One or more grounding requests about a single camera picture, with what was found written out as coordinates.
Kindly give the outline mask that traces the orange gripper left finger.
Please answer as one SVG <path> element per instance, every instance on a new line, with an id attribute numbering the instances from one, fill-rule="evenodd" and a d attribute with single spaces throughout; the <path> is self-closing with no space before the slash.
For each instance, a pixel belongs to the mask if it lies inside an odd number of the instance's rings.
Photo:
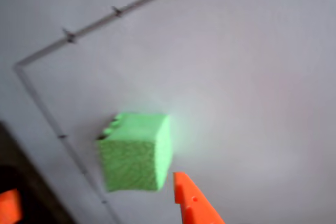
<path id="1" fill-rule="evenodd" d="M 1 193 L 1 224 L 15 224 L 22 219 L 19 192 L 12 189 Z"/>

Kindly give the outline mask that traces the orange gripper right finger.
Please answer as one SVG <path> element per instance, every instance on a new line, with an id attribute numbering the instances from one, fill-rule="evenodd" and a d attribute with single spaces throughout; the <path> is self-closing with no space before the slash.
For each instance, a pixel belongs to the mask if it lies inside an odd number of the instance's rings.
<path id="1" fill-rule="evenodd" d="M 175 172 L 173 180 L 175 203 L 180 206 L 183 224 L 225 223 L 186 173 Z"/>

